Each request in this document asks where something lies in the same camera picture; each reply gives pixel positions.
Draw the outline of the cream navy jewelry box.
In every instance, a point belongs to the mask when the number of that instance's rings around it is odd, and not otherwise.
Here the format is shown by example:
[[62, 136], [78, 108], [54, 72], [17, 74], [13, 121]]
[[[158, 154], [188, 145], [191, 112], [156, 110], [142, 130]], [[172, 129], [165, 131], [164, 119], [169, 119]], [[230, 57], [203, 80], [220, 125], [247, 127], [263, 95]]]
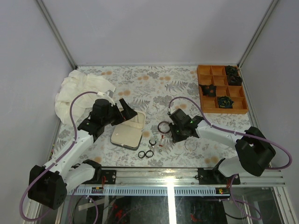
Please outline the cream navy jewelry box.
[[142, 131], [145, 127], [146, 113], [138, 111], [137, 116], [115, 126], [110, 138], [113, 145], [136, 151], [142, 139]]

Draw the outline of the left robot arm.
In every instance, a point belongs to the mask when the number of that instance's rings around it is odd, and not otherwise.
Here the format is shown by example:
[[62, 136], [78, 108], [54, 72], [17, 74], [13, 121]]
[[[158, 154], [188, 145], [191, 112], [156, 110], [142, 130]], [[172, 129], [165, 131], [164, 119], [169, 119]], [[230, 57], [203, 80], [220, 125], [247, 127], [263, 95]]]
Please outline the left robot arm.
[[97, 99], [89, 116], [75, 129], [74, 141], [63, 148], [43, 166], [35, 165], [29, 175], [29, 189], [25, 194], [42, 205], [56, 210], [64, 202], [67, 193], [83, 183], [102, 181], [102, 167], [87, 159], [73, 168], [75, 161], [104, 132], [107, 125], [118, 125], [135, 116], [134, 111], [120, 99], [122, 109], [106, 99]]

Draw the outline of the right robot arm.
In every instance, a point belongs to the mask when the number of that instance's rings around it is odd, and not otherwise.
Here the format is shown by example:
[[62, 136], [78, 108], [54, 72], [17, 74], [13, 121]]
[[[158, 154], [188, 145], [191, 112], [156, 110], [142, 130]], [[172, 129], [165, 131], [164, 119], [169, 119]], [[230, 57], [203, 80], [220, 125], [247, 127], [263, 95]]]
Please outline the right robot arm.
[[250, 127], [244, 131], [226, 126], [216, 128], [202, 116], [191, 118], [181, 109], [169, 114], [169, 117], [172, 120], [169, 127], [174, 143], [189, 137], [204, 138], [236, 150], [236, 156], [224, 158], [215, 166], [213, 179], [218, 184], [224, 184], [231, 176], [244, 172], [261, 176], [276, 155], [275, 149], [258, 128]]

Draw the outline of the silver hoop bangle right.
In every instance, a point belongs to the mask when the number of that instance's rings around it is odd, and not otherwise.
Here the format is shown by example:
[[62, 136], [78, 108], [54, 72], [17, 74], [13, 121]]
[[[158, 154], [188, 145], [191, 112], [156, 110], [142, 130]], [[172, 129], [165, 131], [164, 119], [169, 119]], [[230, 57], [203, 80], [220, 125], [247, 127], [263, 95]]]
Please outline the silver hoop bangle right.
[[189, 139], [184, 142], [184, 146], [187, 151], [193, 152], [198, 148], [198, 142], [197, 140]]

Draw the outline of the twisted silver bangle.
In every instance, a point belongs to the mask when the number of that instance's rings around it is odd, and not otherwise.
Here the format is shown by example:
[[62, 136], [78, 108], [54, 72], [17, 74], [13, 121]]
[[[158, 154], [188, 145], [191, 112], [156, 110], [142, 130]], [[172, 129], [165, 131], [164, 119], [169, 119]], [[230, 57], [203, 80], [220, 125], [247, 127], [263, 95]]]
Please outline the twisted silver bangle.
[[154, 116], [154, 115], [156, 115], [157, 113], [159, 113], [159, 111], [160, 111], [159, 106], [157, 106], [156, 104], [153, 104], [153, 105], [149, 105], [149, 107], [147, 108], [146, 113], [147, 113], [149, 116]]

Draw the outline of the dark purple bangle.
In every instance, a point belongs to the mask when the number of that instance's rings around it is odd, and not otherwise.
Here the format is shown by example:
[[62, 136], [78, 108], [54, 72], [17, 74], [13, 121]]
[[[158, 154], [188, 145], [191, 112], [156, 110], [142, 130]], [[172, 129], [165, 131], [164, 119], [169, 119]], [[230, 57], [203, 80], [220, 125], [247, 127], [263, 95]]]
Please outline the dark purple bangle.
[[170, 123], [167, 121], [162, 121], [158, 124], [157, 129], [161, 134], [167, 134], [170, 132]]

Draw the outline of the floral patterned tablecloth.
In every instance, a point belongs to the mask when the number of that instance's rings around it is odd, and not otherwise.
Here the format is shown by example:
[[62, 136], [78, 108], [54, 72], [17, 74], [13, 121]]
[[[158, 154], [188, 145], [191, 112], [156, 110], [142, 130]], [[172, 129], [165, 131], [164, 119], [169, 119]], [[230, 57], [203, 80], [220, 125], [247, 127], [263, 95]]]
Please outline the floral patterned tablecloth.
[[[85, 150], [76, 160], [80, 163], [86, 159], [94, 160], [103, 166], [111, 167], [174, 167], [197, 168], [213, 167], [222, 158], [237, 155], [228, 146], [213, 140], [197, 139], [198, 148], [187, 151], [184, 142], [173, 143], [171, 134], [161, 134], [157, 126], [162, 121], [168, 121], [168, 109], [182, 109], [191, 117], [198, 115], [200, 104], [199, 86], [196, 67], [194, 66], [97, 66], [79, 67], [78, 71], [93, 73], [111, 82], [115, 87], [113, 99], [118, 102], [125, 99], [127, 104], [136, 110], [145, 112], [149, 105], [156, 104], [160, 111], [154, 116], [146, 113], [145, 127], [142, 131], [142, 141], [137, 151], [113, 145], [110, 138], [113, 126], [107, 126], [104, 133]], [[88, 94], [83, 92], [72, 101], [70, 106], [71, 122], [74, 122], [72, 108], [79, 97]], [[91, 108], [87, 108], [76, 124], [85, 119]], [[73, 126], [62, 123], [55, 143], [54, 153], [57, 154], [74, 137]], [[149, 140], [156, 140], [151, 146]], [[139, 151], [152, 150], [150, 158], [139, 158]]]

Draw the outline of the dark flower with blue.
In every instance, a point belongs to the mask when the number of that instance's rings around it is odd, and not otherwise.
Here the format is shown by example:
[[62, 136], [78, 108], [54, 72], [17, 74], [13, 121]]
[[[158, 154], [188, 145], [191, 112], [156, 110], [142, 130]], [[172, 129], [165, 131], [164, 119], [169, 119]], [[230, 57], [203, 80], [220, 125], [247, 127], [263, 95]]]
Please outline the dark flower with blue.
[[229, 96], [217, 97], [218, 107], [221, 109], [232, 109], [234, 101]]

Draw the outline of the wooden compartment tray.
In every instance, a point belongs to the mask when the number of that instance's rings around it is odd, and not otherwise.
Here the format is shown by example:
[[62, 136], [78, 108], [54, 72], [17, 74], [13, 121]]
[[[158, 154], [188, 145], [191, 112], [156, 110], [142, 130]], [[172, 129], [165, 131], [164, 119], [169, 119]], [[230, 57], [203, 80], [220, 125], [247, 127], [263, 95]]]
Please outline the wooden compartment tray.
[[[201, 109], [205, 113], [246, 114], [248, 105], [243, 86], [228, 85], [225, 65], [198, 65], [197, 76]], [[218, 107], [217, 97], [229, 96], [232, 109]]]

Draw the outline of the white crumpled cloth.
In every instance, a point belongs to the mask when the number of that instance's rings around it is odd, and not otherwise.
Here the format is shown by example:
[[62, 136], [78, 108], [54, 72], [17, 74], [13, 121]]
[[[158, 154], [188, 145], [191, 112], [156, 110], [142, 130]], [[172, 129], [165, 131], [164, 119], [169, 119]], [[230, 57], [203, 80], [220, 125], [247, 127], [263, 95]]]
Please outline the white crumpled cloth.
[[114, 92], [116, 87], [107, 79], [93, 73], [84, 74], [78, 70], [73, 70], [61, 84], [60, 92], [55, 96], [55, 113], [65, 125], [71, 126], [70, 106], [72, 101], [79, 94], [89, 92], [77, 100], [72, 108], [74, 122], [83, 115], [87, 108], [91, 108], [97, 99], [92, 92]]

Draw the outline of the dark fabric flower in tray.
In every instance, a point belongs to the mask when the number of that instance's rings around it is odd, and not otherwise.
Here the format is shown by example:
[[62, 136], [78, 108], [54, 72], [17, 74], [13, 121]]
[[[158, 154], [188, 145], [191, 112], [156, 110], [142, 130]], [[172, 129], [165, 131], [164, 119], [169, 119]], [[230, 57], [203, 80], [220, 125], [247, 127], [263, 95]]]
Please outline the dark fabric flower in tray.
[[231, 86], [241, 86], [242, 85], [242, 78], [239, 75], [238, 68], [234, 66], [226, 66], [225, 72], [227, 75], [228, 85]]

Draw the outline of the aluminium mounting rail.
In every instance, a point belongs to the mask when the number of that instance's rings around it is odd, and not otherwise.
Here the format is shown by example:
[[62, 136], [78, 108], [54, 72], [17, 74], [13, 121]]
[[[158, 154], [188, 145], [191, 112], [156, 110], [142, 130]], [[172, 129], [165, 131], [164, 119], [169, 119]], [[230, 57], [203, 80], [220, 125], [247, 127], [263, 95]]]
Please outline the aluminium mounting rail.
[[105, 167], [106, 183], [81, 184], [69, 195], [211, 196], [228, 197], [234, 188], [284, 187], [279, 170], [266, 170], [260, 177], [240, 173], [235, 179], [215, 179], [211, 168], [116, 168]]

